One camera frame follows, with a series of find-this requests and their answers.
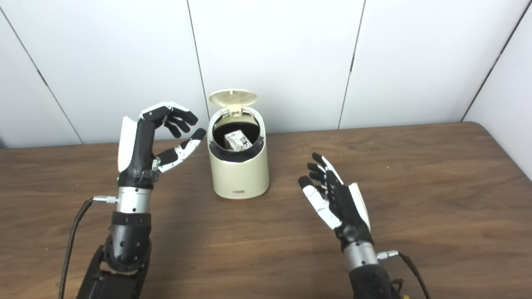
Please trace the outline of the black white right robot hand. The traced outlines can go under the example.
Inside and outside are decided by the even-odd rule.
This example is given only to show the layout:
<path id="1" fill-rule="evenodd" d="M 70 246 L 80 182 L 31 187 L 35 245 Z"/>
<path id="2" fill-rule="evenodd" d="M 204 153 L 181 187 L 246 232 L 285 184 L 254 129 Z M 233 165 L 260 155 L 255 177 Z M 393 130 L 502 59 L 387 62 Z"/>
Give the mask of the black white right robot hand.
<path id="1" fill-rule="evenodd" d="M 334 166 L 313 152 L 309 173 L 298 183 L 305 197 L 325 224 L 334 231 L 343 250 L 351 243 L 374 245 L 369 215 L 357 183 L 346 185 Z"/>

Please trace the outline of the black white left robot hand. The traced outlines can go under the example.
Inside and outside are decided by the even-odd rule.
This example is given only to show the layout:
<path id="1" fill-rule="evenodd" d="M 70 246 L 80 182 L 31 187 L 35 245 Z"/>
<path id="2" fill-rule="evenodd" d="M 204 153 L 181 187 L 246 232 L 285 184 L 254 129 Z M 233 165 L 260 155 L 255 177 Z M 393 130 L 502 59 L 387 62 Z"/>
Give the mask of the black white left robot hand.
<path id="1" fill-rule="evenodd" d="M 156 130 L 163 126 L 175 138 L 181 138 L 197 122 L 194 113 L 172 101 L 142 110 L 137 120 L 123 117 L 118 142 L 118 186 L 153 189 L 160 174 L 188 159 L 207 134 L 205 129 L 199 127 L 178 146 L 154 154 Z"/>

